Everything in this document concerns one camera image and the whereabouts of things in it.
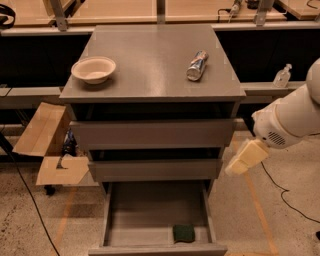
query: cabinet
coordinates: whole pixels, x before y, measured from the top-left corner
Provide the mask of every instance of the cabinet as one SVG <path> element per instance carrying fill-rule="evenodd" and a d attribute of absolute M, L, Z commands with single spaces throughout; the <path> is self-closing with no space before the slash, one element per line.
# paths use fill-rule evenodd
<path fill-rule="evenodd" d="M 191 82 L 199 50 L 210 57 Z M 71 76 L 60 96 L 105 196 L 100 247 L 89 255 L 224 255 L 207 200 L 245 93 L 212 28 L 97 26 L 86 56 L 117 63 L 100 85 Z M 195 241 L 174 243 L 175 224 L 193 225 Z"/>

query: concrete floor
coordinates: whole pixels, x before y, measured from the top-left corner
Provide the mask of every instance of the concrete floor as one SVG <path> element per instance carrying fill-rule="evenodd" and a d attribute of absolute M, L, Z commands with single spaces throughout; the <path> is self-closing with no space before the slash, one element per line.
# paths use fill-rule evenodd
<path fill-rule="evenodd" d="M 248 131 L 237 131 L 224 154 L 227 163 Z M 12 143 L 16 136 L 9 136 Z M 273 179 L 290 190 L 286 200 L 310 218 L 320 220 L 320 136 L 306 138 L 285 150 L 271 150 L 264 165 Z M 56 186 L 46 196 L 35 186 L 39 163 L 19 167 L 38 204 L 48 232 L 60 255 L 87 255 L 99 245 L 103 197 L 99 187 Z M 0 165 L 0 251 L 2 256 L 56 255 L 41 226 L 32 200 L 15 166 Z M 282 190 L 262 165 L 238 177 L 223 171 L 209 197 L 217 242 L 228 246 L 229 256 L 319 255 L 313 234 L 320 224 L 307 220 L 281 199 Z"/>

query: white bowl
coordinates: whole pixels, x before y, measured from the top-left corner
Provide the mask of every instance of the white bowl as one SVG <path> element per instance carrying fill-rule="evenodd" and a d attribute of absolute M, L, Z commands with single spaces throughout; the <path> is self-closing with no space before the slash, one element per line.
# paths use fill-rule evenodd
<path fill-rule="evenodd" d="M 100 84 L 106 81 L 116 69 L 116 63 L 103 56 L 88 57 L 76 62 L 71 73 L 88 84 Z"/>

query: cabinet top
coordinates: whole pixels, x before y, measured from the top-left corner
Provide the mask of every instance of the cabinet top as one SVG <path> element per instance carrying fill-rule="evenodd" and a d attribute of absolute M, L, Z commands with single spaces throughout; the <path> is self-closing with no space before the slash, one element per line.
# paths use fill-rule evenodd
<path fill-rule="evenodd" d="M 209 54 L 202 78 L 187 79 L 199 50 Z M 210 25 L 97 26 L 80 59 L 106 56 L 117 68 L 104 83 L 70 76 L 65 103 L 234 101 L 245 96 Z"/>

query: box flap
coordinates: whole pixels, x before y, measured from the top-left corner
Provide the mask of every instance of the box flap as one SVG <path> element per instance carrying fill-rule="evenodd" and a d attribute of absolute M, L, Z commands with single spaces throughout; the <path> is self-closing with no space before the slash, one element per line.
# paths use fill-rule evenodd
<path fill-rule="evenodd" d="M 89 170 L 87 157 L 65 156 L 61 161 L 63 169 L 57 169 L 59 159 L 55 156 L 43 158 L 36 185 L 78 184 Z"/>
<path fill-rule="evenodd" d="M 61 136 L 57 139 L 56 135 L 65 136 L 68 128 L 66 119 L 69 120 L 65 106 L 41 103 L 13 148 L 13 152 L 29 156 L 45 156 L 50 149 L 51 154 L 60 155 L 63 139 Z"/>

